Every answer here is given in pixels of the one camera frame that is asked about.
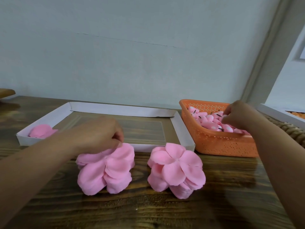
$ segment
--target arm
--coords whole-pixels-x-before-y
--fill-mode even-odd
[[[270,182],[297,228],[305,227],[305,150],[249,105],[236,101],[224,112],[224,124],[253,137]]]
[[[57,173],[81,153],[121,146],[123,131],[114,119],[99,118],[56,133],[0,161],[0,228]]]

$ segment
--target hand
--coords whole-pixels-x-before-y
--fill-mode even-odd
[[[237,100],[230,104],[224,111],[228,115],[222,119],[223,124],[232,125],[235,128],[249,131],[249,128],[257,123],[266,120],[266,118],[256,111],[250,105]]]
[[[99,117],[77,127],[56,133],[50,137],[54,143],[65,143],[73,147],[73,156],[81,153],[99,153],[121,147],[123,130],[113,118]]]

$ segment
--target light blue wall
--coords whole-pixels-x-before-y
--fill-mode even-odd
[[[279,0],[0,0],[0,87],[178,108],[239,99]]]

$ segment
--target pink petal pile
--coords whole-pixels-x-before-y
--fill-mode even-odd
[[[98,154],[80,154],[76,159],[80,172],[78,185],[86,195],[95,195],[107,186],[107,191],[117,194],[132,181],[129,172],[135,166],[135,151],[128,144],[108,149]]]
[[[188,110],[191,113],[192,117],[197,122],[197,124],[201,125],[204,128],[207,128],[212,131],[235,132],[244,135],[250,135],[246,130],[240,130],[234,128],[231,125],[225,125],[221,123],[222,118],[227,116],[227,115],[223,115],[224,113],[223,111],[208,114],[207,112],[200,112],[199,109],[194,108],[192,106],[189,107]]]
[[[58,129],[52,129],[50,125],[37,125],[30,131],[29,137],[47,138],[57,132]]]
[[[165,147],[154,148],[147,164],[151,187],[158,192],[169,187],[179,199],[188,198],[206,182],[199,156],[181,145],[166,143]]]

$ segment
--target orange plastic basket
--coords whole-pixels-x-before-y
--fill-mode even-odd
[[[223,111],[229,104],[201,101],[201,100],[180,100],[182,107],[182,120],[185,123],[196,147],[202,154],[235,156],[235,157],[258,157],[255,142],[251,136],[231,132],[218,132],[201,127],[196,123],[191,113],[190,106],[198,108],[200,112]]]

